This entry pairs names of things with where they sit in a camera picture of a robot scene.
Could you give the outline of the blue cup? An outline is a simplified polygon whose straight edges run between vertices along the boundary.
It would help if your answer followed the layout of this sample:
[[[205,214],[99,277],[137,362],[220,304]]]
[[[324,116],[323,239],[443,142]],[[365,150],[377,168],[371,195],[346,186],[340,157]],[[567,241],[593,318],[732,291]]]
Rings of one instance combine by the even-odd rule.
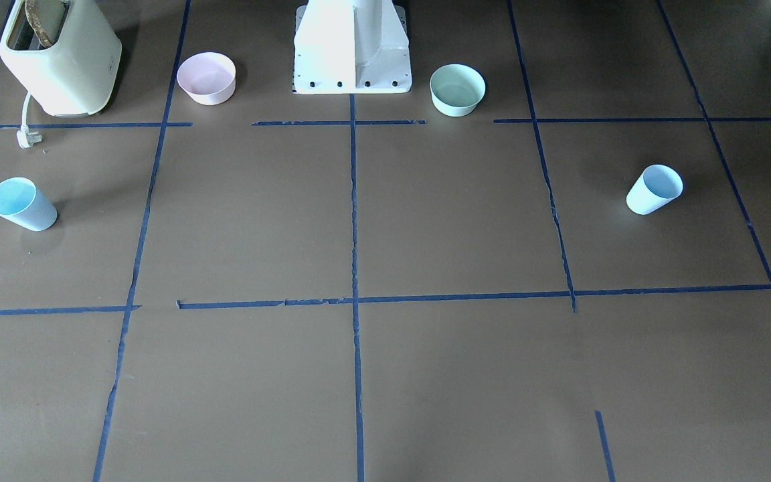
[[[55,205],[24,177],[12,177],[0,183],[0,217],[32,232],[51,228],[58,219]]]
[[[672,167],[649,165],[637,178],[625,202],[635,214],[648,216],[683,193],[683,178]]]

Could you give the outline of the mint green bowl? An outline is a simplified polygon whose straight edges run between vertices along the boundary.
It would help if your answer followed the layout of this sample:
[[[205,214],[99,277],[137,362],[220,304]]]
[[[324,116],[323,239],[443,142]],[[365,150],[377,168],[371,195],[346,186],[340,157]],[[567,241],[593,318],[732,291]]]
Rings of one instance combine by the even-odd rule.
[[[431,74],[429,86],[436,110],[451,118],[462,118],[473,112],[487,91],[481,73],[464,64],[437,68]]]

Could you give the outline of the pink bowl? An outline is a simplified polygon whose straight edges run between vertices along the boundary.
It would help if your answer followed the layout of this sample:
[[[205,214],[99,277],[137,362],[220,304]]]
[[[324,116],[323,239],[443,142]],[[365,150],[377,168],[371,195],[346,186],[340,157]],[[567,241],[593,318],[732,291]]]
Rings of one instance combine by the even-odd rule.
[[[202,52],[186,59],[178,67],[177,84],[192,100],[202,106],[217,106],[236,91],[236,65],[218,52]]]

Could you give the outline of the white toaster power plug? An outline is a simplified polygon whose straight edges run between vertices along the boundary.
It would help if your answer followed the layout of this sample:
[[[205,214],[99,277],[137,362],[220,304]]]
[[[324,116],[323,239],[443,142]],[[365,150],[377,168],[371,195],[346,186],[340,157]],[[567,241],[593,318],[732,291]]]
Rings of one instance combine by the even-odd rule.
[[[21,107],[21,125],[16,132],[17,144],[21,149],[30,149],[43,140],[43,135],[39,131],[31,131],[28,124],[28,109],[33,97],[30,92],[25,95],[22,107]]]

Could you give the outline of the brown bread slice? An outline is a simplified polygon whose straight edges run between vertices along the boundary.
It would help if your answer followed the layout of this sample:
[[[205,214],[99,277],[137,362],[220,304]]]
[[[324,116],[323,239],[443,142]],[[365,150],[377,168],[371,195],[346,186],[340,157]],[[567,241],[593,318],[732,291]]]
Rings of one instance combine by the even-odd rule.
[[[68,11],[68,1],[28,0],[23,4],[25,18],[39,45],[49,48],[58,40]]]

